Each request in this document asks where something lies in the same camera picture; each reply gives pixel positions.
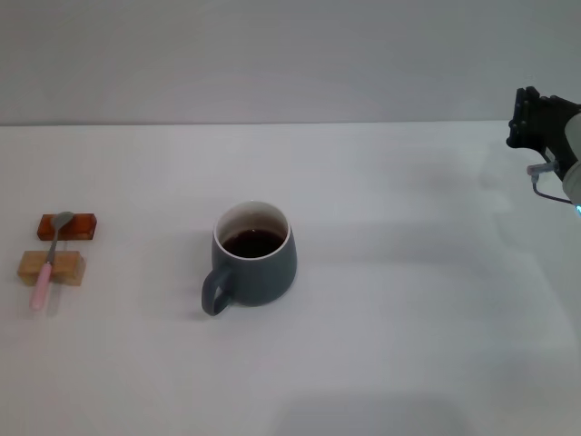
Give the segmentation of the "dark brown coffee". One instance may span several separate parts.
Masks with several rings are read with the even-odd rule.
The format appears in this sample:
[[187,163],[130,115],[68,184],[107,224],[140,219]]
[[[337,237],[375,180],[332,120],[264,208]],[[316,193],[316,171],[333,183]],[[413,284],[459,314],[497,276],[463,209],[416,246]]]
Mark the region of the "dark brown coffee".
[[271,231],[250,229],[228,238],[222,243],[222,247],[233,256],[255,259],[276,252],[284,241],[284,237]]

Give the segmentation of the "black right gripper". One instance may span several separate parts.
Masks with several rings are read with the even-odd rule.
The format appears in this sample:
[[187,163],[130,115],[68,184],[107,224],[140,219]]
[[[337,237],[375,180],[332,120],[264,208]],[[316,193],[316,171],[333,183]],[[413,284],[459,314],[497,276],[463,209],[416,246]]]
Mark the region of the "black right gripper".
[[[508,122],[507,145],[510,148],[540,148],[537,132],[537,107],[539,91],[534,86],[517,89],[512,119]],[[566,126],[576,115],[581,114],[581,104],[561,97],[541,96],[543,105],[541,127],[543,131],[543,155],[546,160],[557,161],[560,169],[569,169],[577,162],[572,140],[566,138]]]

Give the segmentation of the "pink handled metal spoon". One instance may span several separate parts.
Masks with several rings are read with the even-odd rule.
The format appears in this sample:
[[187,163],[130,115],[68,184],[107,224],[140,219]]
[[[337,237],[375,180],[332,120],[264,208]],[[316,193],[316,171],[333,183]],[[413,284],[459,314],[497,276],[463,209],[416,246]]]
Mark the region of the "pink handled metal spoon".
[[59,232],[64,226],[71,222],[73,218],[74,214],[72,212],[62,212],[55,215],[51,220],[51,224],[54,228],[54,237],[51,241],[48,254],[46,255],[45,262],[39,272],[34,291],[30,298],[29,308],[32,311],[41,311],[45,307]]

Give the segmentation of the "grey ceramic cup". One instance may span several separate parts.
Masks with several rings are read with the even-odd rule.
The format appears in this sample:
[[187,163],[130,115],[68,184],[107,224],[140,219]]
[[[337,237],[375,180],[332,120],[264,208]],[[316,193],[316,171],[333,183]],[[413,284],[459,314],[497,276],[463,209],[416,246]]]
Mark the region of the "grey ceramic cup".
[[[274,253],[244,259],[226,252],[222,243],[250,229],[271,231],[284,237]],[[229,209],[212,232],[212,270],[202,285],[202,309],[210,316],[230,304],[257,307],[279,299],[296,277],[298,256],[291,224],[276,206],[248,201]]]

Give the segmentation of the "dark brown wooden block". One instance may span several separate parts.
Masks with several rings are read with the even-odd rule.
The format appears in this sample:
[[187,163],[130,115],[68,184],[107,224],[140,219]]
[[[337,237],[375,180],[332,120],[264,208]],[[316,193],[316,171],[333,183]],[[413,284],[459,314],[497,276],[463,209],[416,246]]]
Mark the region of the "dark brown wooden block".
[[[52,241],[54,214],[44,214],[38,225],[36,235],[40,241]],[[94,238],[97,219],[93,213],[75,213],[71,221],[58,233],[59,241],[90,241]]]

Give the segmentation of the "light wooden block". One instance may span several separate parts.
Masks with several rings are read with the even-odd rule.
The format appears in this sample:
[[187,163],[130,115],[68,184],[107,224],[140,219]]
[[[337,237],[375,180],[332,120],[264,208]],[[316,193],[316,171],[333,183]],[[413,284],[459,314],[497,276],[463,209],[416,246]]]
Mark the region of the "light wooden block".
[[[17,275],[26,286],[35,286],[45,264],[47,252],[25,251],[17,269]],[[78,251],[56,251],[50,282],[67,286],[80,286],[86,262]]]

